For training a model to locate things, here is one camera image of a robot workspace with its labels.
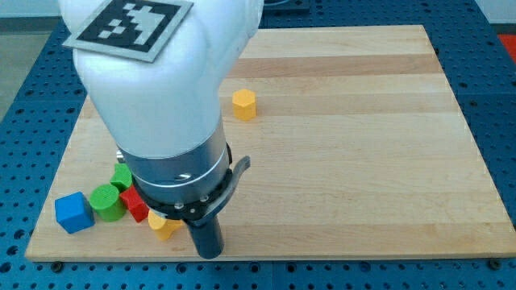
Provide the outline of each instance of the colored block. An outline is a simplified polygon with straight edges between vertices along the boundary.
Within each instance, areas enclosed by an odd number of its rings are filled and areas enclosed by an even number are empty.
[[[127,164],[115,164],[114,174],[110,183],[119,189],[119,193],[123,193],[132,185],[132,174]]]
[[[148,216],[148,207],[134,186],[120,194],[120,198],[136,222],[141,222]]]
[[[54,201],[56,220],[69,234],[95,224],[94,213],[82,193],[70,194]]]
[[[173,232],[183,226],[183,222],[162,218],[152,210],[149,210],[148,225],[154,230],[154,234],[156,234],[156,237],[158,237],[160,241],[166,241]]]
[[[256,93],[249,89],[234,92],[233,114],[242,121],[249,121],[256,117]]]
[[[105,222],[118,221],[126,213],[119,190],[112,184],[97,187],[89,197],[89,204]]]

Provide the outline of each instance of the blue perforated surface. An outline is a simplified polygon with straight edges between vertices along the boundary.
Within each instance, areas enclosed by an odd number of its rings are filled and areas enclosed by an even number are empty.
[[[308,13],[266,14],[262,27],[424,25],[516,221],[516,69],[475,2],[312,0],[311,6]],[[516,289],[516,259],[491,267],[487,259],[66,263],[60,273],[26,260],[85,98],[70,51],[60,46],[67,36],[59,24],[0,125],[0,289]]]

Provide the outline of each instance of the wooden board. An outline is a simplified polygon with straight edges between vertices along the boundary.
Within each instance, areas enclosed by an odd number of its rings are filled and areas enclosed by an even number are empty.
[[[258,117],[231,95],[258,93]],[[235,158],[217,260],[516,255],[516,233],[420,26],[259,31],[220,88]],[[129,215],[66,234],[56,198],[89,195],[115,144],[87,100],[27,249],[35,261],[200,260],[186,229],[159,242]]]

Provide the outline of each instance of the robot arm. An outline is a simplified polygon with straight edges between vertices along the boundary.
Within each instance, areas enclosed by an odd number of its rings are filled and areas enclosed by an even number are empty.
[[[69,30],[102,2],[59,0]],[[140,196],[161,216],[184,219],[199,254],[214,258],[222,237],[207,211],[225,205],[231,194],[220,188],[234,190],[241,173],[229,170],[218,87],[256,33],[264,0],[191,2],[153,63],[81,49],[73,61]]]

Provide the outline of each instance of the yellow block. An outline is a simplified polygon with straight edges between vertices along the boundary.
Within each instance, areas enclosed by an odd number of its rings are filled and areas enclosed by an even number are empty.
[[[249,89],[234,92],[233,114],[242,121],[249,121],[256,117],[256,93]]]
[[[173,232],[180,229],[183,226],[182,221],[169,220],[166,218],[162,218],[159,215],[155,214],[152,210],[148,211],[148,224],[156,237],[160,241],[166,241],[170,238]]]

